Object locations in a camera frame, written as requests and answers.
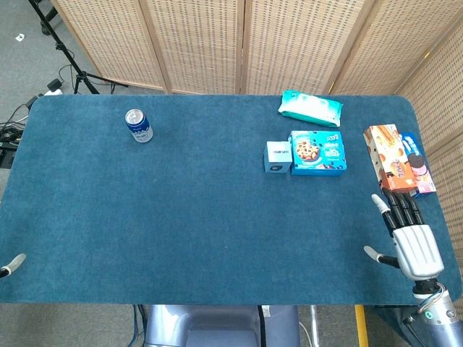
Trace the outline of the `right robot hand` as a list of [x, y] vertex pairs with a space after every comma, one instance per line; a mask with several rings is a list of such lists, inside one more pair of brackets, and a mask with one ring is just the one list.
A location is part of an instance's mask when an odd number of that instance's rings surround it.
[[396, 256], [381, 254], [370, 246], [364, 252], [378, 263], [398, 268], [413, 281], [435, 279], [444, 270], [430, 226], [425, 224], [415, 200], [408, 193], [384, 190], [386, 201], [372, 194], [371, 199], [383, 218], [394, 244]]

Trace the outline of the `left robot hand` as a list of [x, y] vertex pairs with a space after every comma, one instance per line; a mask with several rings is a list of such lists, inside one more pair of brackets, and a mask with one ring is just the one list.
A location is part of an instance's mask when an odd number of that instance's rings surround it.
[[10, 276], [24, 262], [26, 254], [18, 254], [9, 264], [1, 267], [0, 278]]

